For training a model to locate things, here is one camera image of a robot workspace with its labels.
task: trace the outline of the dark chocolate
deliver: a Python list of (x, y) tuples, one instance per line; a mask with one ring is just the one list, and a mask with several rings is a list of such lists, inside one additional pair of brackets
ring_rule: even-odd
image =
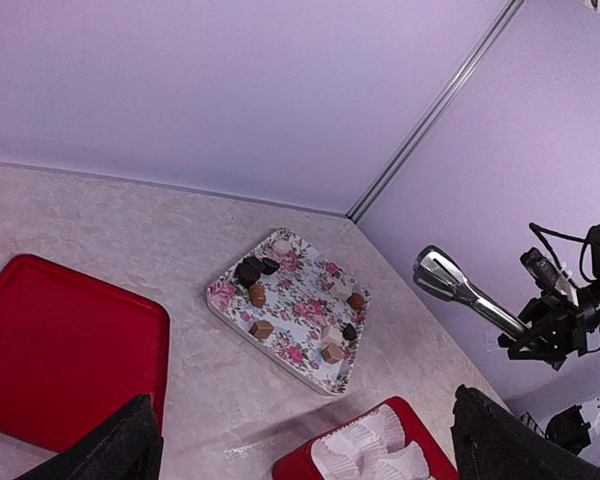
[(280, 268), (280, 264), (271, 258), (263, 258), (262, 264), (264, 265), (264, 273), (265, 275), (273, 275)]
[(260, 280), (260, 274), (258, 271), (247, 263), (241, 263), (236, 269), (236, 276), (238, 277), (238, 283), (244, 288), (249, 288), (251, 285)]
[(258, 273), (264, 272), (264, 269), (265, 269), (264, 263), (262, 263), (256, 257), (247, 257), (242, 262), (253, 267)]
[(342, 337), (351, 342), (358, 337), (358, 332), (356, 332), (356, 327), (347, 323), (347, 326), (342, 329)]

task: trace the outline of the white tray with pink flowers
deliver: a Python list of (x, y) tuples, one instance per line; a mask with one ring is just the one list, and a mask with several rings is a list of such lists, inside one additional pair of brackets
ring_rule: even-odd
[[(271, 258), (280, 264), (274, 274), (263, 275), (259, 280), (265, 289), (264, 306), (252, 305), (249, 291), (236, 278), (241, 259), (207, 289), (209, 309), (317, 392), (344, 393), (365, 326), (371, 300), (369, 290), (286, 228), (276, 230), (245, 258), (253, 256)], [(362, 308), (354, 310), (341, 294), (334, 295), (334, 291), (347, 289), (362, 295)], [(273, 326), (268, 338), (258, 339), (249, 333), (258, 321)], [(342, 360), (328, 363), (322, 355), (325, 348), (322, 333), (328, 326), (343, 330), (348, 325), (355, 328), (355, 338), (343, 340), (340, 345)]]

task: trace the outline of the purple wall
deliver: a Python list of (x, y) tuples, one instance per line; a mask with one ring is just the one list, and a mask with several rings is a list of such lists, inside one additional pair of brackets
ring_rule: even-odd
[[(581, 236), (600, 223), (600, 15), (577, 0), (527, 0), (361, 227), (404, 278), (434, 243), (518, 312), (537, 293), (518, 261), (541, 247), (530, 221)], [(579, 247), (554, 245), (577, 270)], [(560, 373), (510, 362), (497, 329), (418, 293), (515, 413), (546, 421), (600, 393), (600, 353)], [(600, 462), (600, 441), (584, 455)]]
[(0, 160), (345, 212), (504, 3), (0, 1)]

